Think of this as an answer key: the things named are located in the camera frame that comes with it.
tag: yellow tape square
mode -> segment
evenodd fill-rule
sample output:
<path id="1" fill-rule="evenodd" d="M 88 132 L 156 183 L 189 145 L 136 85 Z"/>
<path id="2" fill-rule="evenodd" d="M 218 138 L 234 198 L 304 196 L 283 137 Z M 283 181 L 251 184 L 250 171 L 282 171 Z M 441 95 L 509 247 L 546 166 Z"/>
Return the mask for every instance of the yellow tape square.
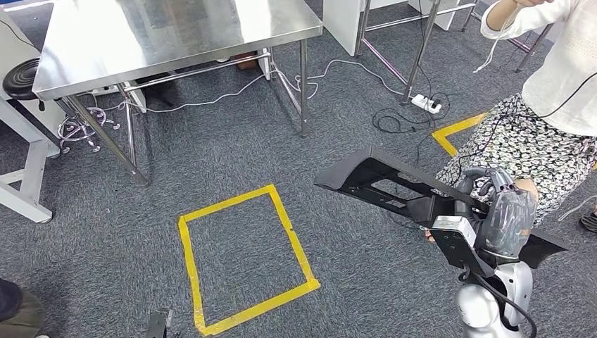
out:
<path id="1" fill-rule="evenodd" d="M 274 203 L 274 207 L 276 209 L 276 213 L 278 214 L 278 218 L 282 224 L 282 227 L 284 228 L 284 230 L 286 230 L 286 234 L 288 235 L 288 239 L 290 240 L 290 244 L 292 245 L 294 255 L 296 256 L 298 264 L 301 266 L 303 274 L 305 275 L 306 282 L 271 299 L 268 299 L 255 306 L 247 308 L 246 310 L 243 310 L 235 315 L 231 315 L 228 318 L 220 320 L 215 324 L 207 326 L 205 322 L 205 317 L 203 316 L 203 305 L 201 303 L 199 273 L 197 272 L 197 268 L 195 265 L 193 248 L 191 247 L 191 236 L 189 234 L 189 227 L 187 226 L 187 222 L 196 220 L 197 218 L 204 217 L 211 213 L 221 211 L 222 209 L 228 208 L 230 206 L 235 206 L 244 201 L 248 201 L 249 199 L 254 199 L 265 194 L 269 194 L 270 198 L 272 199 L 272 202 Z M 305 256 L 305 252 L 303 251 L 303 248 L 301 246 L 301 243 L 299 242 L 298 237 L 296 236 L 296 233 L 294 233 L 294 230 L 292 229 L 292 224 L 290 223 L 290 219 L 288 218 L 286 210 L 282 205 L 282 200 L 280 199 L 279 194 L 277 193 L 276 188 L 273 184 L 269 184 L 263 188 L 254 190 L 252 192 L 247 192 L 245 194 L 236 196 L 232 199 L 228 199 L 226 201 L 213 204 L 212 206 L 208 206 L 206 208 L 202 208 L 192 213 L 180 216 L 180 218 L 178 219 L 178 230 L 180 231 L 180 239 L 182 240 L 184 262 L 187 266 L 187 273 L 189 274 L 189 280 L 191 282 L 191 296 L 193 299 L 193 318 L 195 322 L 195 327 L 204 336 L 224 332 L 232 327 L 237 326 L 238 324 L 244 323 L 247 320 L 257 317 L 258 315 L 262 315 L 268 312 L 269 310 L 272 310 L 278 306 L 288 303 L 294 299 L 297 299 L 300 296 L 303 296 L 304 294 L 307 294 L 308 292 L 311 292 L 320 287 L 320 283 L 315 279 L 315 276 L 313 276 L 313 272 L 311 271 L 311 267 L 309 266 L 309 262 L 307 260 L 307 257 Z"/>

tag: sandal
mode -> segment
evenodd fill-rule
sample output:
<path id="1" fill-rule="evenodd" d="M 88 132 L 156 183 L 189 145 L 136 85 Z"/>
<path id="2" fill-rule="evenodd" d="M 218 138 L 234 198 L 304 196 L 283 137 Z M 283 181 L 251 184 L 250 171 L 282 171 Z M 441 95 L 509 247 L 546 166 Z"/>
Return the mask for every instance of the sandal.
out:
<path id="1" fill-rule="evenodd" d="M 580 225 L 588 231 L 597 232 L 597 215 L 594 212 L 587 213 L 579 220 Z"/>

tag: hand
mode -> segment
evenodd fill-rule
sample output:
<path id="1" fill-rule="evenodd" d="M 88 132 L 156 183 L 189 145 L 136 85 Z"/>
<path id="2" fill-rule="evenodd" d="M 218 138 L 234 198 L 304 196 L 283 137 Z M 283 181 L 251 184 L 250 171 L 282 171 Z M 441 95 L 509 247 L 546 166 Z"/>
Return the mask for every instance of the hand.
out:
<path id="1" fill-rule="evenodd" d="M 534 7 L 537 5 L 542 5 L 546 2 L 553 2 L 553 0 L 511 0 L 514 1 L 516 4 L 521 5 L 522 7 Z"/>

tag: metal frame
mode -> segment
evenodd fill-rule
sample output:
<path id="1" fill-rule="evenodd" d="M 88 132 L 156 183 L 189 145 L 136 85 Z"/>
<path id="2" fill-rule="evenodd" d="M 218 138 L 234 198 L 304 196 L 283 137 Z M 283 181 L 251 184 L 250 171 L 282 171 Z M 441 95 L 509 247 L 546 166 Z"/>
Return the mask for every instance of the metal frame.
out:
<path id="1" fill-rule="evenodd" d="M 306 39 L 300 40 L 300 46 L 301 46 L 301 50 L 300 50 L 301 79 L 307 79 L 307 40 Z M 144 84 L 127 86 L 125 83 L 120 83 L 120 84 L 117 84 L 116 86 L 118 88 L 118 91 L 124 97 L 124 99 L 126 101 L 133 102 L 133 98 L 131 97 L 131 92 L 133 92 L 135 90 L 150 87 L 153 85 L 158 85 L 158 84 L 165 83 L 165 82 L 182 79 L 182 78 L 189 77 L 192 75 L 207 73 L 212 70 L 221 69 L 221 68 L 228 67 L 231 65 L 237 65 L 239 63 L 243 63 L 243 62 L 247 62 L 247 61 L 259 60 L 259 59 L 265 58 L 270 62 L 271 66 L 272 66 L 272 70 L 270 71 L 270 73 L 279 72 L 279 70 L 274 62 L 274 59 L 273 59 L 272 48 L 269 48 L 267 50 L 268 51 L 263 54 L 259 54 L 259 55 L 255 55 L 255 56 L 248 56 L 246 58 L 240 58 L 237 60 L 228 61 L 226 63 L 221 63 L 219 65 L 214 65 L 211 67 L 202 68 L 202 69 L 198 69 L 198 70 L 191 70 L 191 71 L 188 71 L 185 73 L 169 75 L 166 77 L 162 77 L 160 79 L 146 82 Z M 279 76 L 278 78 L 280 79 L 282 86 L 288 93 L 294 107 L 296 108 L 296 111 L 298 112 L 298 115 L 300 116 L 300 119 L 301 119 L 300 135 L 305 136 L 306 134 L 308 134 L 309 129 L 310 129 L 310 114 L 308 111 L 308 104 L 307 104 L 307 81 L 306 80 L 301 81 L 301 83 L 300 83 L 301 97 L 297 100 L 297 98 L 294 96 L 294 93 L 290 90 L 289 84 L 286 82 L 286 79 L 284 79 L 283 76 Z M 134 128 L 133 128 L 133 114 L 132 114 L 133 107 L 131 107 L 131 105 L 126 104 L 127 131 L 128 131 L 128 140 L 129 140 L 129 150 L 130 150 L 129 156 L 127 156 L 125 154 L 125 152 L 114 142 L 114 140 L 108 134 L 106 134 L 106 132 L 103 130 L 103 128 L 100 126 L 100 124 L 97 123 L 96 119 L 94 119 L 89 114 L 89 111 L 87 111 L 85 106 L 83 106 L 83 104 L 81 104 L 81 102 L 79 101 L 79 99 L 77 98 L 76 95 L 66 96 L 63 99 L 65 100 L 65 102 L 67 102 L 71 106 L 71 108 L 73 108 L 73 110 L 84 121 L 89 123 L 89 125 L 96 131 L 97 136 L 102 141 L 104 141 L 106 143 L 108 148 L 116 155 L 116 158 L 127 168 L 129 173 L 133 177 L 135 177 L 140 184 L 142 184 L 144 186 L 147 186 L 150 184 L 150 181 L 143 174 L 141 174 L 139 169 L 137 168 L 137 156 L 135 153 L 135 145 L 134 145 Z"/>
<path id="2" fill-rule="evenodd" d="M 36 223 L 47 223 L 53 215 L 39 204 L 46 157 L 57 156 L 60 149 L 8 102 L 0 99 L 0 120 L 29 142 L 25 168 L 0 175 L 0 204 Z M 20 189 L 9 184 L 21 181 Z"/>
<path id="3" fill-rule="evenodd" d="M 433 29 L 433 25 L 435 24 L 436 17 L 441 14 L 447 14 L 447 13 L 452 13 L 452 12 L 456 12 L 456 11 L 461 11 L 466 8 L 474 8 L 477 5 L 477 1 L 475 1 L 474 3 L 471 3 L 471 4 L 460 5 L 460 6 L 456 6 L 453 8 L 448 8 L 448 9 L 440 11 L 439 10 L 440 2 L 441 2 L 441 0 L 433 0 L 433 4 L 432 4 L 431 9 L 429 10 L 429 14 L 417 15 L 417 16 L 413 16 L 411 18 L 400 19 L 400 20 L 392 21 L 390 23 L 382 23 L 380 25 L 374 25 L 374 26 L 368 27 L 367 24 L 369 21 L 369 12 L 371 11 L 371 0 L 365 1 L 365 11 L 363 12 L 363 19 L 361 20 L 361 24 L 360 24 L 360 33 L 359 33 L 357 44 L 356 44 L 356 54 L 355 55 L 356 55 L 356 57 L 359 57 L 363 53 L 362 47 L 363 47 L 363 45 L 365 45 L 386 66 L 386 68 L 388 68 L 390 73 L 394 74 L 394 76 L 396 76 L 396 78 L 398 78 L 398 80 L 400 80 L 400 82 L 402 82 L 406 86 L 406 89 L 402 96 L 402 104 L 407 104 L 410 101 L 410 98 L 411 98 L 410 93 L 413 90 L 413 83 L 415 81 L 415 78 L 417 77 L 419 64 L 422 60 L 423 54 L 425 53 L 425 49 L 427 48 L 427 45 L 429 44 L 429 38 L 431 37 L 431 32 Z M 402 76 L 402 74 L 400 74 L 399 71 L 397 71 L 397 69 L 375 47 L 373 47 L 373 45 L 365 38 L 365 33 L 372 32 L 374 30 L 380 30 L 382 28 L 393 27 L 393 26 L 400 25 L 403 23 L 409 23 L 411 21 L 421 20 L 423 18 L 429 18 L 429 20 L 427 21 L 427 26 L 425 28 L 425 35 L 424 35 L 423 41 L 420 45 L 419 52 L 417 54 L 417 58 L 415 59 L 413 67 L 410 71 L 409 78 L 407 80 L 404 76 Z"/>
<path id="4" fill-rule="evenodd" d="M 470 21 L 470 18 L 475 18 L 479 21 L 483 20 L 483 17 L 481 15 L 477 14 L 477 12 L 475 12 L 475 7 L 472 7 L 467 15 L 465 24 L 463 25 L 463 28 L 462 28 L 463 32 L 466 31 L 466 29 L 468 27 L 468 23 Z M 526 44 L 524 44 L 523 42 L 521 42 L 519 39 L 508 39 L 508 41 L 511 44 L 515 45 L 518 49 L 520 49 L 521 51 L 526 53 L 526 55 L 524 56 L 522 61 L 520 61 L 518 68 L 516 68 L 515 73 L 520 73 L 524 70 L 524 67 L 526 66 L 527 62 L 529 62 L 529 59 L 531 58 L 531 56 L 535 55 L 535 51 L 537 50 L 537 47 L 539 47 L 539 45 L 545 39 L 545 37 L 547 36 L 547 34 L 549 33 L 549 31 L 551 30 L 552 27 L 553 27 L 553 23 L 547 25 L 545 27 L 545 29 L 543 29 L 543 32 L 541 32 L 539 37 L 537 37 L 537 39 L 535 40 L 535 43 L 530 47 L 527 46 Z"/>

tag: knee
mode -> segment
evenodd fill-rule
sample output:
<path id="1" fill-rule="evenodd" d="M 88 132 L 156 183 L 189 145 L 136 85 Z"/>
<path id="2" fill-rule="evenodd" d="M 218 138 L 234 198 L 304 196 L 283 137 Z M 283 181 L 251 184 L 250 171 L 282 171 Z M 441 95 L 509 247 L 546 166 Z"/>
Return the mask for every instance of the knee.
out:
<path id="1" fill-rule="evenodd" d="M 516 186 L 520 189 L 527 190 L 533 195 L 535 201 L 539 201 L 539 191 L 537 190 L 537 186 L 535 185 L 535 182 L 533 182 L 533 179 L 525 178 L 523 180 L 517 180 Z"/>

